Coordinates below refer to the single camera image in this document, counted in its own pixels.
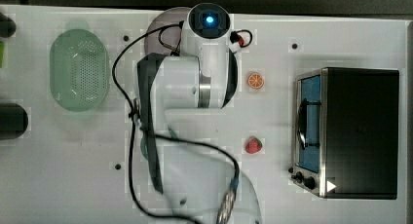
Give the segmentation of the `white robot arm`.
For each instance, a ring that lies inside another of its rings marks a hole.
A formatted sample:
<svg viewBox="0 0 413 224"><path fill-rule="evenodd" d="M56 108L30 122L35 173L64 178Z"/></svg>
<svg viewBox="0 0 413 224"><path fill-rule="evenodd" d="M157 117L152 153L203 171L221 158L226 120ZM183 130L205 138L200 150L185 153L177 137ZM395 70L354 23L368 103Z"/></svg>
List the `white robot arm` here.
<svg viewBox="0 0 413 224"><path fill-rule="evenodd" d="M263 224L253 185L234 157L199 152L199 142L174 135L166 118L173 109L221 109L234 96L231 18L221 6L201 3L179 25L178 56L150 53L135 68L154 189L168 201L174 224Z"/></svg>

